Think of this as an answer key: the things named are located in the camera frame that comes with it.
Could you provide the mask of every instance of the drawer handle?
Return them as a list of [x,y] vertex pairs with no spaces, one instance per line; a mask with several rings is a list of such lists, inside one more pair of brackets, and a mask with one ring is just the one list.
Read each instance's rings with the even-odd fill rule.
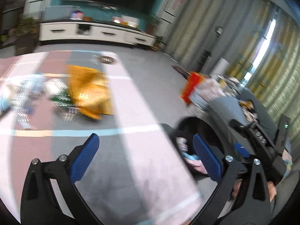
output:
[[107,32],[102,32],[102,33],[105,34],[105,35],[111,35],[111,36],[117,35],[115,33],[107,33]]
[[55,33],[55,32],[64,32],[66,30],[50,30],[51,32]]
[[144,40],[144,39],[140,39],[140,38],[136,38],[136,37],[135,37],[135,39],[140,40],[140,41],[146,41],[146,40]]

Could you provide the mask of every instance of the blue gripper pad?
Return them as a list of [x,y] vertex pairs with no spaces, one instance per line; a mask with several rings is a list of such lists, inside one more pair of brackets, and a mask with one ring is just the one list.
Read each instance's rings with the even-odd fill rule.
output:
[[209,177],[220,183],[222,181],[223,173],[223,162],[222,152],[216,146],[211,146],[206,144],[206,142],[201,138],[199,134],[196,134],[193,138],[193,146],[200,157]]
[[244,157],[244,158],[250,157],[250,153],[247,151],[247,149],[245,147],[243,147],[243,145],[241,143],[234,143],[233,146],[234,146],[234,149],[238,153],[240,153],[242,157]]
[[96,134],[94,134],[90,140],[85,143],[83,150],[79,153],[70,168],[70,179],[73,184],[82,179],[99,148],[99,144],[99,137]]

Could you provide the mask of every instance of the metal bolt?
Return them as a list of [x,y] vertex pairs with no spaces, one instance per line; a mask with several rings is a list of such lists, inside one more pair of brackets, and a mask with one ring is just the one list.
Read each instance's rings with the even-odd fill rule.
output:
[[253,161],[254,161],[255,165],[259,165],[260,164],[260,160],[258,160],[258,159],[254,159]]
[[61,155],[58,160],[60,160],[61,162],[64,162],[68,157],[66,155]]
[[31,161],[31,163],[33,164],[33,165],[36,165],[37,163],[38,163],[38,159],[33,159],[32,161]]
[[232,162],[233,161],[233,157],[232,156],[226,156],[225,160],[228,162]]

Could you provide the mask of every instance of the potted plant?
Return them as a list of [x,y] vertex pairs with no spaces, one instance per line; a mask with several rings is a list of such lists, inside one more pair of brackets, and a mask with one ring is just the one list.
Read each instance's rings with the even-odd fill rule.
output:
[[22,18],[17,26],[15,42],[16,55],[32,53],[37,45],[39,20],[32,17]]
[[161,20],[157,16],[148,16],[147,22],[148,26],[146,29],[146,33],[149,35],[152,35],[155,28],[161,24]]
[[163,37],[162,36],[156,36],[155,37],[155,43],[151,47],[152,50],[158,51],[160,49],[160,43],[163,43]]

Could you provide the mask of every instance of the white tv cabinet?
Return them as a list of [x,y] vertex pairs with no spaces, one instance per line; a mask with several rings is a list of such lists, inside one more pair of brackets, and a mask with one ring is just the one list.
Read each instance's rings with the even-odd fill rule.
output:
[[39,40],[94,40],[153,46],[155,37],[112,22],[57,21],[40,24]]

